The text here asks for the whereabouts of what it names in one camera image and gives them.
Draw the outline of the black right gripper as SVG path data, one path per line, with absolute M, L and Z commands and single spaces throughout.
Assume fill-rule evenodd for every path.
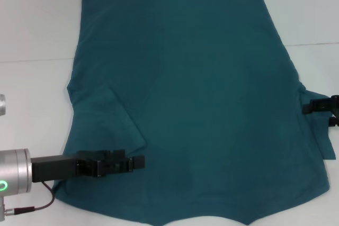
M 330 111 L 334 116 L 329 118 L 329 127 L 339 126 L 339 95 L 333 95 L 326 99 L 310 100 L 308 104 L 303 106 L 303 114 Z

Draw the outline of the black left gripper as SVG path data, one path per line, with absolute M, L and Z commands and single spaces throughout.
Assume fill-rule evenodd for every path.
M 128 158 L 124 150 L 78 151 L 74 155 L 32 158 L 31 166 L 34 183 L 81 176 L 100 178 L 144 169 L 145 156 Z

